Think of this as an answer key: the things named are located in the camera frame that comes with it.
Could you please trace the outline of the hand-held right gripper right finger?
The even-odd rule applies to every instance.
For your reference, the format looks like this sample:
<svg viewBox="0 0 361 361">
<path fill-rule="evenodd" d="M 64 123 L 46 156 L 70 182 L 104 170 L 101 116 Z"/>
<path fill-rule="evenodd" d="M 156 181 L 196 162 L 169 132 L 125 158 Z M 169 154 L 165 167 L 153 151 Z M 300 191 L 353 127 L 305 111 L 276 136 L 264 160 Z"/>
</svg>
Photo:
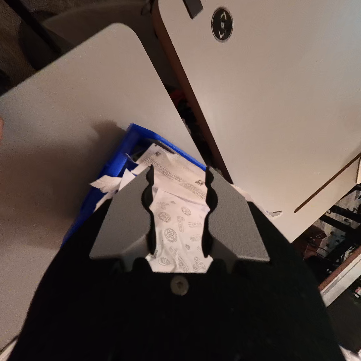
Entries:
<svg viewBox="0 0 361 361">
<path fill-rule="evenodd" d="M 228 272 L 233 271 L 238 261 L 269 263 L 245 197 L 211 167 L 205 170 L 205 186 L 209 211 L 201 239 L 204 257 L 224 261 Z"/>
</svg>

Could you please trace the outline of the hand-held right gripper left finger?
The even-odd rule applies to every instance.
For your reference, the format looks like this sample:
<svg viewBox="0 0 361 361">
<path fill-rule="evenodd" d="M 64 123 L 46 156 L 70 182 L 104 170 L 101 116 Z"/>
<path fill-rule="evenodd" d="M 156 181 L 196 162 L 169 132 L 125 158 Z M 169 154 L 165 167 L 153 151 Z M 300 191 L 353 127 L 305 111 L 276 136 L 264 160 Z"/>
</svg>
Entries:
<svg viewBox="0 0 361 361">
<path fill-rule="evenodd" d="M 89 253 L 92 260 L 118 259 L 129 272 L 138 258 L 156 248 L 153 202 L 154 166 L 148 166 L 113 197 Z"/>
</svg>

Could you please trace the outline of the large white printed paper bag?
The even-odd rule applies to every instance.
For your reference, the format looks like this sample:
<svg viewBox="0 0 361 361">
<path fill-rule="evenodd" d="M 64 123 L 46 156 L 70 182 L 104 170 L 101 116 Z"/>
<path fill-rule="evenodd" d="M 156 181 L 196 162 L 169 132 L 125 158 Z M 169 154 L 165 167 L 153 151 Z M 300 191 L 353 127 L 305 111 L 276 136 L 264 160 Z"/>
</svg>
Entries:
<svg viewBox="0 0 361 361">
<path fill-rule="evenodd" d="M 213 259 L 202 251 L 202 234 L 209 207 L 163 189 L 153 193 L 156 249 L 146 259 L 155 273 L 206 273 Z"/>
</svg>

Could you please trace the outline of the blue plastic bin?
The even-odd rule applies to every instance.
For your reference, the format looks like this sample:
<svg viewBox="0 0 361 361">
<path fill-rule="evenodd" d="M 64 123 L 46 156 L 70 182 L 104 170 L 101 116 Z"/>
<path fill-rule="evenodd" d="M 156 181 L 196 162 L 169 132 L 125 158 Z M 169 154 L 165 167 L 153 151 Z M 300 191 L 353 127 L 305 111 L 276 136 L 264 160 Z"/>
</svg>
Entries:
<svg viewBox="0 0 361 361">
<path fill-rule="evenodd" d="M 135 168 L 135 165 L 131 165 L 130 156 L 136 153 L 138 148 L 145 148 L 150 142 L 160 142 L 166 148 L 174 151 L 175 153 L 182 156 L 184 159 L 197 166 L 201 170 L 206 170 L 206 165 L 196 160 L 194 157 L 160 136 L 159 134 L 141 127 L 137 124 L 129 124 L 125 136 L 120 141 L 120 144 L 116 148 L 115 152 L 111 158 L 106 161 L 104 167 L 102 168 L 99 178 L 103 176 L 108 177 L 117 177 L 118 175 L 122 176 L 126 169 L 132 170 Z M 61 247 L 68 241 L 68 239 L 82 226 L 82 224 L 93 214 L 96 205 L 101 199 L 106 196 L 106 193 L 103 193 L 101 189 L 97 187 L 91 187 L 87 196 L 85 197 L 82 206 L 80 208 L 79 214 L 74 220 L 72 226 L 69 228 L 65 234 Z"/>
</svg>

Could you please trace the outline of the round black desk controller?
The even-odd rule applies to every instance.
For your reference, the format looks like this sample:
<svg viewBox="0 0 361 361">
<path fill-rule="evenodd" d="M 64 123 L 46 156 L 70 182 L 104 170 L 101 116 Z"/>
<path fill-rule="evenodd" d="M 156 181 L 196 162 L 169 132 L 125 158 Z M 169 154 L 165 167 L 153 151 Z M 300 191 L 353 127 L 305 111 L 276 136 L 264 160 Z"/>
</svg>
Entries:
<svg viewBox="0 0 361 361">
<path fill-rule="evenodd" d="M 233 24 L 232 15 L 226 7 L 216 8 L 211 18 L 211 30 L 214 38 L 218 42 L 226 42 L 232 35 Z"/>
</svg>

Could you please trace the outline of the black rectangular block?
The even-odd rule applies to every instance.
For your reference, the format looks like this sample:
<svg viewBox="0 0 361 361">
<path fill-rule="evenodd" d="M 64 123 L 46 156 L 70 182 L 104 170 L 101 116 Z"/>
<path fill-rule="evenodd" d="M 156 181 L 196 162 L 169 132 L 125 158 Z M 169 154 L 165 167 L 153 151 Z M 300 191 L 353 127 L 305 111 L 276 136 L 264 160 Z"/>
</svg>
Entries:
<svg viewBox="0 0 361 361">
<path fill-rule="evenodd" d="M 194 19 L 203 11 L 201 0 L 183 0 L 183 3 L 191 19 Z"/>
</svg>

